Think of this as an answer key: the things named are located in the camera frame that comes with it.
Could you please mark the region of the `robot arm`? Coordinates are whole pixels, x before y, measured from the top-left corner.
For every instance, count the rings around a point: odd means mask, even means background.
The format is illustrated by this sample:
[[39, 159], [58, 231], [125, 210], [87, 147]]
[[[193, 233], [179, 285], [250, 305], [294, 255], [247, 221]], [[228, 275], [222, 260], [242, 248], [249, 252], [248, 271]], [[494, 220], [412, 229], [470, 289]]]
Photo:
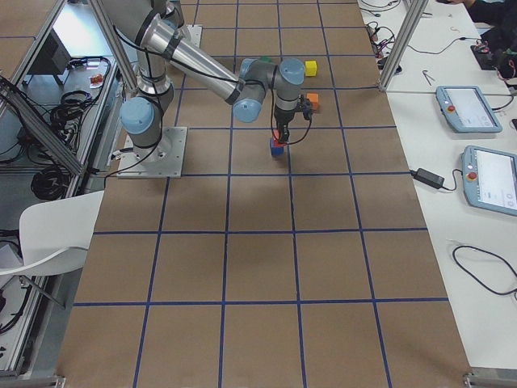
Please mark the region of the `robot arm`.
[[163, 101], [173, 90], [165, 65], [196, 79], [231, 105], [233, 117], [255, 121], [263, 100], [271, 93], [271, 154], [282, 154], [289, 144], [288, 126], [297, 113], [312, 120], [312, 104], [301, 93], [305, 66], [296, 58], [276, 64], [246, 58], [233, 74], [215, 58], [193, 44], [185, 30], [179, 1], [106, 1], [104, 9], [112, 31], [138, 54], [138, 88], [141, 95]]

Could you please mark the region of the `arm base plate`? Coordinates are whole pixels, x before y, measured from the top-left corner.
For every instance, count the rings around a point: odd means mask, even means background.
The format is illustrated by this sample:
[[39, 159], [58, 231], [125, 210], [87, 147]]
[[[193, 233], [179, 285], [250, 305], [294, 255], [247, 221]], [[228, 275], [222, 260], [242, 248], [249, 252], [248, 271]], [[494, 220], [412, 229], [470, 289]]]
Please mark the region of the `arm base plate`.
[[201, 36], [203, 27], [200, 24], [184, 24], [180, 29], [180, 34], [186, 39], [193, 43], [196, 47], [200, 47]]
[[123, 179], [180, 178], [187, 132], [187, 127], [165, 127], [158, 147], [150, 156], [150, 149], [136, 148], [137, 152], [123, 153], [116, 176]]

